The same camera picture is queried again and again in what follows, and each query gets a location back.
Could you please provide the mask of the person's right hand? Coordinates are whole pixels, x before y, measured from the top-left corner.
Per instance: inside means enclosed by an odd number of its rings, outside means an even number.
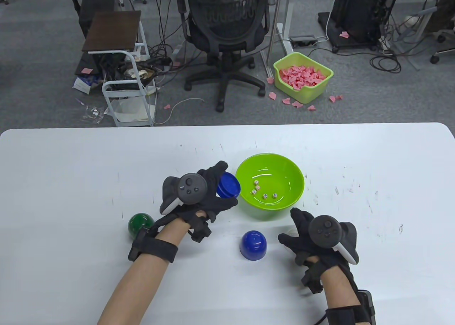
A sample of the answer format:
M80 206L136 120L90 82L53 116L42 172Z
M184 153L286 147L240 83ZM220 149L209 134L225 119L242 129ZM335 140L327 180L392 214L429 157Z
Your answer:
M298 236L278 235L279 243L295 254L295 262L308 269L302 284L313 294L322 292L321 278L327 270L337 266L346 275L352 288L358 288L349 264L359 263L356 252L357 231L350 222L338 222L327 215L314 217L296 207L290 211Z

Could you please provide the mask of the person's left hand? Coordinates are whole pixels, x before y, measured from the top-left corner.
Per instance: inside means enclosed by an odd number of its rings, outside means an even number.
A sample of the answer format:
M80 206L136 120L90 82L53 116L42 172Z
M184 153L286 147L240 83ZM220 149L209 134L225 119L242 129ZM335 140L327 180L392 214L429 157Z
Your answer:
M208 222L215 222L219 213L229 210L238 204L236 197L221 198L217 195L217 188L222 176L229 167L227 162L218 161L208 169L200 169L196 173L200 176L191 184L184 184L184 195L190 190L190 196L198 197L197 203L176 205L170 210L171 215L176 215L189 224L191 239L200 243L204 238L210 236L211 230Z

